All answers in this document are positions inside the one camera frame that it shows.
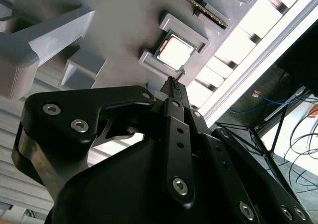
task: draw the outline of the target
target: blue cable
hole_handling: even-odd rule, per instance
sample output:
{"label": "blue cable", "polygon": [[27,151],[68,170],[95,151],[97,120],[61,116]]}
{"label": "blue cable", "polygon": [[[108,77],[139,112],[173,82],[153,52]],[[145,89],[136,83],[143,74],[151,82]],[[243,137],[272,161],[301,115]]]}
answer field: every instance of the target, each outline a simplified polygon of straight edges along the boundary
{"label": "blue cable", "polygon": [[232,113],[235,113],[235,114],[245,114],[245,113],[257,111],[257,110],[262,109],[264,107],[267,107],[269,105],[276,105],[276,104],[271,102],[271,103],[267,103],[265,105],[262,105],[262,106],[259,106],[259,107],[256,107],[256,108],[253,108],[253,109],[250,109],[250,110],[246,110],[246,111],[235,111],[235,110],[232,110],[232,109],[229,109],[229,111],[231,111]]}
{"label": "blue cable", "polygon": [[273,101],[269,98],[267,98],[266,96],[263,96],[261,95],[261,97],[266,100],[266,101],[269,101],[270,103],[273,103],[273,104],[278,104],[278,105],[288,105],[288,104],[292,104],[294,103],[295,101],[297,101],[298,97],[295,97],[293,100],[291,100],[290,102],[280,102],[280,101]]}
{"label": "blue cable", "polygon": [[262,109],[268,105],[288,105],[288,104],[292,104],[296,101],[298,101],[299,99],[303,98],[304,94],[301,94],[299,96],[296,96],[293,100],[291,100],[290,102],[285,102],[286,100],[280,100],[280,101],[273,101],[269,98],[267,98],[266,96],[260,94],[259,95],[261,98],[263,98],[264,100],[268,101],[269,103],[265,104],[265,105],[262,105],[262,106],[259,106],[259,107],[256,107],[256,108],[253,108],[253,109],[250,109],[250,110],[246,110],[246,111],[235,111],[235,110],[232,110],[232,109],[229,109],[229,111],[231,111],[232,113],[235,113],[235,114],[245,114],[245,113],[249,113],[249,112],[253,112],[253,111],[257,111],[259,109]]}
{"label": "blue cable", "polygon": [[296,183],[299,185],[299,186],[302,186],[302,187],[317,187],[317,185],[313,185],[313,184],[302,184],[299,182],[299,179],[302,178],[302,175],[306,172],[307,170],[305,170],[304,172],[302,172],[300,175],[298,175],[298,177],[296,178]]}

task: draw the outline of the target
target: metal stand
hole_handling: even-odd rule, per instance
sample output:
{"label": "metal stand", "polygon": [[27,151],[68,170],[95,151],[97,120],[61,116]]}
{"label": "metal stand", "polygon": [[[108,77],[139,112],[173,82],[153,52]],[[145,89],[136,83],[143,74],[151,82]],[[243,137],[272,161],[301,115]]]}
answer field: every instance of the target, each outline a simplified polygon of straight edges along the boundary
{"label": "metal stand", "polygon": [[[277,144],[277,140],[285,119],[285,115],[286,115],[286,111],[287,111],[287,105],[283,107],[283,109],[278,113],[281,113],[281,118],[278,124],[278,128],[275,134],[275,138],[272,144],[272,147],[270,150],[268,150],[266,148],[266,146],[264,145],[263,141],[261,140],[260,136],[258,135],[257,131],[255,130],[255,127],[247,127],[247,126],[241,126],[241,125],[234,125],[234,124],[227,124],[227,123],[218,123],[216,122],[216,124],[224,129],[227,129],[235,138],[237,138],[238,140],[242,141],[243,143],[245,143],[247,146],[251,147],[252,149],[254,149],[255,151],[257,151],[261,156],[264,157],[269,169],[272,171],[272,173],[274,174],[274,176],[276,177],[277,181],[284,187],[284,189],[295,199],[297,200],[299,203],[299,199],[297,197],[297,195],[295,194],[295,192],[293,191],[293,189],[291,188],[291,186],[289,185],[289,183],[287,182],[287,180],[285,179],[284,175],[282,174],[282,172],[280,171],[279,167],[277,166],[275,160],[273,159],[273,155],[275,154],[275,147]],[[230,131],[229,128],[232,129],[237,129],[237,130],[244,130],[244,131],[249,131],[252,135],[251,137],[254,138],[254,142],[255,142],[255,146],[253,146],[253,144],[249,143],[248,141],[246,141],[245,139],[241,138],[240,136],[236,135],[234,132]]]}

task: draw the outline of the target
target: silver bolt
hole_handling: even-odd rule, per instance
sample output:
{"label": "silver bolt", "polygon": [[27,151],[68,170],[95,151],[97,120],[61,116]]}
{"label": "silver bolt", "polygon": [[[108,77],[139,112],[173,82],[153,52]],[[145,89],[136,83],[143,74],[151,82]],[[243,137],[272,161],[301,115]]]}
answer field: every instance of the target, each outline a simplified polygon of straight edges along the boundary
{"label": "silver bolt", "polygon": [[143,92],[142,94],[143,94],[143,96],[144,96],[145,98],[147,98],[147,99],[149,99],[149,98],[150,98],[150,95],[149,95],[148,93]]}
{"label": "silver bolt", "polygon": [[85,133],[86,131],[88,131],[89,126],[87,122],[77,119],[71,122],[71,128],[76,132]]}
{"label": "silver bolt", "polygon": [[172,185],[174,189],[178,192],[178,194],[185,196],[188,193],[188,186],[186,183],[180,179],[180,178],[175,178],[172,182]]}
{"label": "silver bolt", "polygon": [[225,138],[229,138],[229,135],[228,135],[225,131],[221,131],[221,134],[222,134]]}
{"label": "silver bolt", "polygon": [[303,220],[303,221],[306,221],[306,216],[304,215],[304,213],[299,209],[299,208],[294,208],[295,209],[295,212],[298,216],[300,216],[300,218]]}
{"label": "silver bolt", "polygon": [[179,103],[177,103],[176,101],[173,101],[172,103],[173,103],[173,105],[175,105],[176,107],[179,107],[179,106],[180,106]]}
{"label": "silver bolt", "polygon": [[287,218],[289,220],[291,220],[291,221],[293,220],[293,216],[290,214],[290,212],[285,207],[282,207],[282,211],[287,216]]}
{"label": "silver bolt", "polygon": [[196,117],[198,117],[198,118],[201,118],[201,117],[202,117],[201,114],[200,114],[199,112],[197,112],[197,111],[194,111],[193,113],[194,113],[194,115],[195,115]]}
{"label": "silver bolt", "polygon": [[51,116],[56,116],[58,114],[60,114],[61,112],[61,109],[60,107],[58,107],[57,105],[55,104],[45,104],[43,107],[42,107],[43,111],[46,113],[46,114],[49,114]]}
{"label": "silver bolt", "polygon": [[250,221],[254,220],[254,213],[247,204],[245,204],[244,202],[240,202],[239,209],[247,219],[249,219]]}

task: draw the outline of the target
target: black metal bracket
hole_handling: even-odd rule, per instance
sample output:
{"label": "black metal bracket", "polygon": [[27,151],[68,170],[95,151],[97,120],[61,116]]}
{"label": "black metal bracket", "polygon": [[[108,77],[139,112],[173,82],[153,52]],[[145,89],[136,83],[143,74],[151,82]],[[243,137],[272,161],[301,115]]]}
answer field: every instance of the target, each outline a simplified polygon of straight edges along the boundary
{"label": "black metal bracket", "polygon": [[[209,130],[185,86],[169,78],[161,92],[168,98],[131,86],[26,100],[12,159],[55,200],[46,224],[310,223],[231,132]],[[90,147],[135,132],[144,140],[88,168]]]}

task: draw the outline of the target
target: mounting hole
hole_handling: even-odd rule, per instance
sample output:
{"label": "mounting hole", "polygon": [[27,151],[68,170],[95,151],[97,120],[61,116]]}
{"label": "mounting hole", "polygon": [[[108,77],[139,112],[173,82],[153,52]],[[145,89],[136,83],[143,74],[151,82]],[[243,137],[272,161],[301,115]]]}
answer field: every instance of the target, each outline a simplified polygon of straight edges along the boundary
{"label": "mounting hole", "polygon": [[177,131],[178,131],[179,133],[183,134],[183,129],[177,128]]}
{"label": "mounting hole", "polygon": [[177,146],[178,146],[179,148],[181,148],[181,149],[183,149],[183,148],[184,148],[184,144],[183,144],[183,143],[181,143],[181,142],[177,142]]}
{"label": "mounting hole", "polygon": [[173,105],[176,106],[176,107],[179,107],[179,106],[180,106],[180,104],[179,104],[178,102],[176,102],[176,101],[173,101],[172,103],[173,103]]}
{"label": "mounting hole", "polygon": [[230,167],[228,166],[228,164],[227,164],[227,163],[225,163],[225,162],[223,162],[223,166],[224,166],[224,168],[226,168],[227,170],[229,170],[229,169],[230,169]]}
{"label": "mounting hole", "polygon": [[217,149],[218,152],[222,152],[220,147],[216,146],[215,148]]}
{"label": "mounting hole", "polygon": [[145,98],[147,98],[147,99],[149,99],[151,96],[148,94],[148,93],[146,93],[146,92],[143,92],[142,93],[143,94],[143,96],[145,97]]}

